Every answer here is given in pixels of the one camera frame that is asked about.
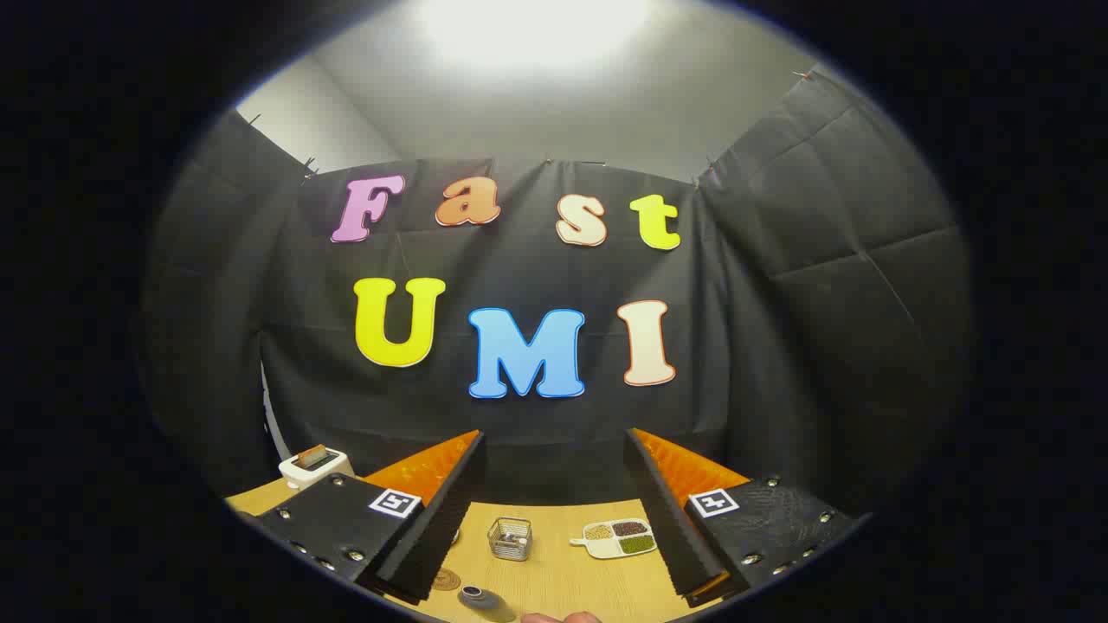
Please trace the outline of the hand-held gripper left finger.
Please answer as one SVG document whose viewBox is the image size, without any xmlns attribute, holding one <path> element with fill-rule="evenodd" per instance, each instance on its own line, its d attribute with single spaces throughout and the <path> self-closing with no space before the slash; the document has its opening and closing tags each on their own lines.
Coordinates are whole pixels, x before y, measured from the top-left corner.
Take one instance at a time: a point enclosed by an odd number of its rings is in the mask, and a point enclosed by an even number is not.
<svg viewBox="0 0 1108 623">
<path fill-rule="evenodd" d="M 455 435 L 362 478 L 324 476 L 256 524 L 329 575 L 416 606 L 430 596 L 482 486 L 484 437 Z"/>
</svg>

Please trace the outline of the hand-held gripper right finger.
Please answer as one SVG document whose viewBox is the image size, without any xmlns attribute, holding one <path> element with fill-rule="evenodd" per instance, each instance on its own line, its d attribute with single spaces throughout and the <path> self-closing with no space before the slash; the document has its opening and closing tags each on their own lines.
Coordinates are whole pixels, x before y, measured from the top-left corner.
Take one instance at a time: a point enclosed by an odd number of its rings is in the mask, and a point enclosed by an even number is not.
<svg viewBox="0 0 1108 623">
<path fill-rule="evenodd" d="M 779 476 L 741 476 L 642 429 L 627 430 L 622 457 L 673 588 L 690 607 L 779 583 L 860 527 Z"/>
</svg>

